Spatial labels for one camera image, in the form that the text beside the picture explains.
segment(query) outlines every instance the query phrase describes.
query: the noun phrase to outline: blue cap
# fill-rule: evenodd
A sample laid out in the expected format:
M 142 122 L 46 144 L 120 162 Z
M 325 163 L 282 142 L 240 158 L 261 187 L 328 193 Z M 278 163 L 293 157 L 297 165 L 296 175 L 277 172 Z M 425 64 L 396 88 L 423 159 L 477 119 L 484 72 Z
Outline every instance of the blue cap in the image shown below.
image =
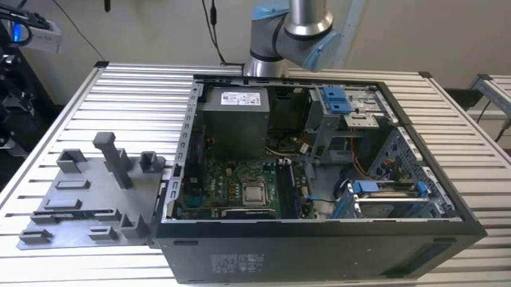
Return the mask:
M 302 62 L 301 68 L 310 72 L 329 68 L 340 44 L 341 34 L 336 30 L 329 31 L 313 47 L 310 54 Z
M 277 17 L 289 12 L 289 2 L 284 0 L 266 1 L 257 4 L 252 9 L 252 20 Z

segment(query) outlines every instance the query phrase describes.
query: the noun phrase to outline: blue latch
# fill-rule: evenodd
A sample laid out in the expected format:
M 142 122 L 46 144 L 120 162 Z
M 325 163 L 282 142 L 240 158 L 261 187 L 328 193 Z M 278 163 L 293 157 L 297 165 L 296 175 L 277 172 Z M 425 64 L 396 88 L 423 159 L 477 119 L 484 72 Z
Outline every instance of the blue latch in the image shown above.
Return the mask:
M 330 114 L 349 115 L 350 104 L 345 98 L 344 89 L 340 87 L 322 86 L 322 100 Z
M 377 193 L 380 191 L 374 181 L 354 181 L 352 187 L 353 193 Z
M 415 189 L 419 192 L 419 197 L 425 197 L 428 195 L 428 187 L 424 182 L 419 181 L 415 185 Z

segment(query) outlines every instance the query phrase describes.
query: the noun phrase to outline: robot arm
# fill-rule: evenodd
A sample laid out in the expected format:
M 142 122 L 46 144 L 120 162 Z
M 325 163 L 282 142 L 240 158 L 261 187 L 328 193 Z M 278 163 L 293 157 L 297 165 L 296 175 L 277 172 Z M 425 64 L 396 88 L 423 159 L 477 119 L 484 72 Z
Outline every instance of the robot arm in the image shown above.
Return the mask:
M 332 22 L 325 0 L 289 0 L 256 6 L 244 75 L 285 76 L 284 59 L 310 72 L 328 68 L 341 42 Z

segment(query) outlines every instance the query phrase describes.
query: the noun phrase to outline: gray plastic post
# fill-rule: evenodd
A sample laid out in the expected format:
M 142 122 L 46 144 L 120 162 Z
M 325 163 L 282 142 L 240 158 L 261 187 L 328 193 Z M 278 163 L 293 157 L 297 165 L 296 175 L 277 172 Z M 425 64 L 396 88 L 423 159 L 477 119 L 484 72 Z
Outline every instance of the gray plastic post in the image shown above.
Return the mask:
M 49 243 L 50 233 L 45 229 L 40 230 L 22 230 L 18 239 L 25 244 L 42 244 Z
M 128 216 L 124 214 L 120 220 L 120 232 L 125 238 L 141 238 L 149 233 L 149 228 L 144 222 L 144 218 L 138 215 L 134 223 L 129 221 Z
M 157 155 L 153 151 L 142 151 L 138 163 L 142 173 L 158 173 L 162 170 Z
M 86 161 L 80 149 L 64 149 L 56 160 L 62 173 L 80 173 L 76 163 Z
M 93 241 L 117 239 L 117 234 L 110 226 L 93 226 L 89 228 L 86 235 Z
M 108 170 L 113 173 L 118 186 L 122 189 L 128 189 L 133 186 L 130 178 L 126 172 L 126 165 L 118 156 L 117 149 L 114 148 L 114 134 L 112 132 L 98 132 L 96 134 L 92 144 L 101 150 L 104 159 L 106 161 Z

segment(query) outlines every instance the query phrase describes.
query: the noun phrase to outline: metal frame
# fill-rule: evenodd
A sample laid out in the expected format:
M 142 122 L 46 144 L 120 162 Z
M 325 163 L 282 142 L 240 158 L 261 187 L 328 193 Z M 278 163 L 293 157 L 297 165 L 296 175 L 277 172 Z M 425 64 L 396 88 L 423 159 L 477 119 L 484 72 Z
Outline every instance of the metal frame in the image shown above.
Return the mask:
M 479 90 L 492 103 L 511 117 L 511 77 L 477 75 L 469 89 Z
M 0 253 L 4 258 L 0 261 L 5 263 L 0 282 L 61 281 L 50 282 L 50 286 L 89 286 L 101 283 L 125 286 L 126 283 L 134 282 L 168 286 L 176 283 L 160 250 L 144 246 L 42 251 L 18 251 L 14 248 L 17 233 L 28 223 L 28 216 L 22 214 L 38 205 L 40 197 L 49 187 L 46 181 L 54 177 L 54 153 L 62 148 L 80 145 L 78 141 L 88 139 L 92 129 L 121 130 L 118 135 L 122 134 L 124 138 L 132 138 L 134 141 L 122 142 L 118 147 L 156 145 L 160 149 L 166 149 L 161 142 L 173 138 L 172 126 L 161 111 L 165 105 L 178 101 L 182 95 L 188 94 L 192 75 L 240 73 L 238 67 L 113 63 L 94 71 L 13 180 L 0 193 Z M 416 72 L 325 70 L 312 74 L 300 69 L 289 69 L 289 73 L 293 78 L 384 81 L 432 151 L 432 156 L 489 234 L 473 248 L 461 251 L 417 280 L 301 282 L 300 285 L 330 286 L 346 283 L 349 286 L 507 286 L 511 282 L 509 158 L 503 156 L 499 147 L 491 144 L 489 137 L 473 121 L 467 119 L 467 114 L 443 89 Z M 96 103 L 108 106 L 110 111 L 117 111 L 122 120 L 114 120 L 104 110 L 93 114 L 92 111 L 98 106 Z M 141 122 L 145 124 L 144 130 L 140 130 Z M 166 152 L 166 165 L 172 166 L 172 153 L 168 150 Z M 169 170 L 165 172 L 164 179 L 169 179 Z M 70 257 L 62 260 L 58 257 L 62 255 Z M 50 265 L 52 268 L 37 272 L 41 264 Z M 24 269 L 29 269 L 30 273 L 18 272 Z

